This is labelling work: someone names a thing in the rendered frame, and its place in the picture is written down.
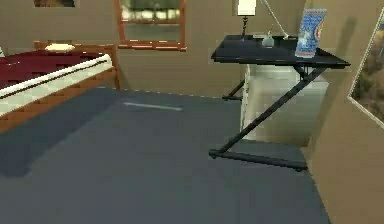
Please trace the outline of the pale yellow pillow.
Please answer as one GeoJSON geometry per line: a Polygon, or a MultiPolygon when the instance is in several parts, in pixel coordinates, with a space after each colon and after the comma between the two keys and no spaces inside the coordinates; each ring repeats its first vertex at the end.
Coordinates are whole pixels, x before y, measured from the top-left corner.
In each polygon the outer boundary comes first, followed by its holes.
{"type": "Polygon", "coordinates": [[[71,44],[60,44],[60,43],[52,43],[45,47],[45,50],[50,52],[69,52],[74,49],[75,47],[71,44]]]}

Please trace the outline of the wooden bed with red cover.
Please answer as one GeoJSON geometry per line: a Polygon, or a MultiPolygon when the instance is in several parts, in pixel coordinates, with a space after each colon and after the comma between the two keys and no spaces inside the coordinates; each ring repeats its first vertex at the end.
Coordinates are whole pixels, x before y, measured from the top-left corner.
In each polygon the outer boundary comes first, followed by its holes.
{"type": "Polygon", "coordinates": [[[35,41],[30,52],[0,57],[0,133],[109,79],[120,87],[116,47],[85,45],[50,52],[35,41]]]}

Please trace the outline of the red framed window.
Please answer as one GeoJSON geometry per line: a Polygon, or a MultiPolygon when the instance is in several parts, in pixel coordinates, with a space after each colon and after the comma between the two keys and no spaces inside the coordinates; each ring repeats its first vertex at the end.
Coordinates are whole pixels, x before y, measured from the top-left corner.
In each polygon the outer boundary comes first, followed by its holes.
{"type": "Polygon", "coordinates": [[[181,51],[186,44],[186,0],[114,0],[119,48],[181,51]]]}

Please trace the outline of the black desk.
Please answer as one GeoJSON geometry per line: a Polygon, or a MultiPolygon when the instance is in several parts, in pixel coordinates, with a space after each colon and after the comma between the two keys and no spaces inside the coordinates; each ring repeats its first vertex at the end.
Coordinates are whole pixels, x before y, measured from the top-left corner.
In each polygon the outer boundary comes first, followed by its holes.
{"type": "Polygon", "coordinates": [[[275,36],[275,45],[272,48],[262,46],[262,39],[253,39],[247,35],[242,41],[239,35],[226,35],[211,59],[219,63],[256,64],[291,66],[300,75],[300,81],[289,91],[269,106],[263,113],[255,118],[250,124],[232,137],[220,149],[211,149],[208,154],[213,158],[225,158],[246,162],[272,165],[277,167],[291,168],[297,172],[307,170],[307,164],[301,161],[290,161],[285,159],[271,158],[266,156],[229,152],[229,149],[242,140],[253,129],[269,118],[285,103],[296,96],[301,90],[308,86],[326,69],[344,69],[350,63],[317,47],[313,58],[299,58],[295,56],[296,40],[284,40],[282,36],[275,36]]]}

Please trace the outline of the grey round bottle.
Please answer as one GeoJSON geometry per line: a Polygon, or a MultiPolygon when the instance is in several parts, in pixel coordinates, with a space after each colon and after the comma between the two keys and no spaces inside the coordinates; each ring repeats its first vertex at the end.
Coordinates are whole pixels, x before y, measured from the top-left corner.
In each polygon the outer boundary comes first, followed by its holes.
{"type": "Polygon", "coordinates": [[[272,48],[274,46],[274,38],[271,32],[268,32],[263,38],[262,45],[266,48],[272,48]]]}

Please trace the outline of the white shade table lamp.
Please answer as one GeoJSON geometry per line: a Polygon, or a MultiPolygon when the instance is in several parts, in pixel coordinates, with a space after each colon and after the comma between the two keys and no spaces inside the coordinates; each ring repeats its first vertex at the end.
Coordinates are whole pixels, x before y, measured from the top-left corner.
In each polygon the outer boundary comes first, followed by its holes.
{"type": "Polygon", "coordinates": [[[257,0],[238,0],[237,15],[242,17],[241,39],[245,39],[248,18],[256,15],[257,0]]]}

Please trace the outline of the white framed wall picture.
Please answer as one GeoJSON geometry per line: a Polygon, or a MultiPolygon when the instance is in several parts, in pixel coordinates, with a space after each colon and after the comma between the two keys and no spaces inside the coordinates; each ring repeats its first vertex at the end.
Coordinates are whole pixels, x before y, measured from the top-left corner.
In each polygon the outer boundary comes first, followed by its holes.
{"type": "Polygon", "coordinates": [[[362,56],[348,99],[384,129],[384,7],[362,56]]]}

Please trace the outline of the small framed wall picture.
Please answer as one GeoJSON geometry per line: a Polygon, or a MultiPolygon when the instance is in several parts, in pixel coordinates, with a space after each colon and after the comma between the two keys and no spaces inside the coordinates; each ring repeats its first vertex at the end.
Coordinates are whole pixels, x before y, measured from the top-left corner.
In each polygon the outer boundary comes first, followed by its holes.
{"type": "Polygon", "coordinates": [[[76,0],[33,0],[37,8],[75,8],[76,0]]]}

